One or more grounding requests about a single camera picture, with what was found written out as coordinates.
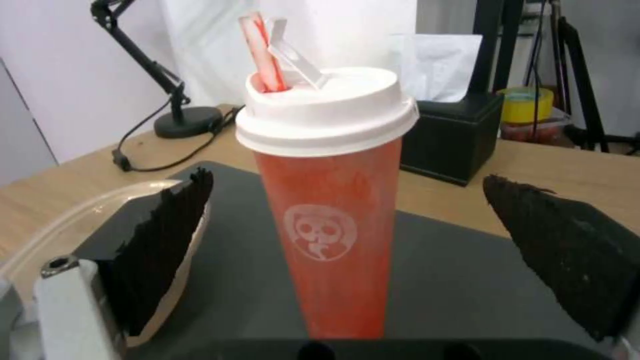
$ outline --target plastic cup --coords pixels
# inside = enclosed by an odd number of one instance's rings
[[[255,153],[307,330],[383,335],[400,139],[325,158]]]
[[[312,338],[383,336],[401,136],[418,118],[392,72],[292,74],[286,92],[247,79],[237,139],[254,151]]]

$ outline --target screw hole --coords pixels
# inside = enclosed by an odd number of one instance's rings
[[[300,348],[298,360],[335,360],[335,354],[329,346],[311,341]]]
[[[54,261],[51,261],[49,263],[49,267],[52,268],[52,269],[61,268],[61,267],[65,266],[68,262],[69,262],[69,259],[67,259],[67,258],[55,259]]]

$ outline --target straw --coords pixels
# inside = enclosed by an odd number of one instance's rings
[[[253,12],[239,19],[244,38],[249,46],[259,81],[254,86],[261,92],[281,92],[289,87],[284,80],[278,60],[269,52],[269,35],[259,12]]]

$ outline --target tape roll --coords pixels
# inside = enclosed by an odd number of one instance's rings
[[[498,93],[504,94],[502,122],[508,124],[533,123],[536,89],[508,88],[500,90]],[[538,98],[538,122],[544,122],[551,117],[553,103],[554,93],[551,90],[540,88],[540,97]]]

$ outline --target cup lid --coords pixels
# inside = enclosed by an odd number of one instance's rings
[[[344,67],[321,71],[318,89],[297,72],[291,87],[260,93],[257,74],[246,80],[246,106],[236,117],[236,137],[251,150],[287,157],[349,154],[403,136],[419,117],[415,100],[402,94],[388,70]]]

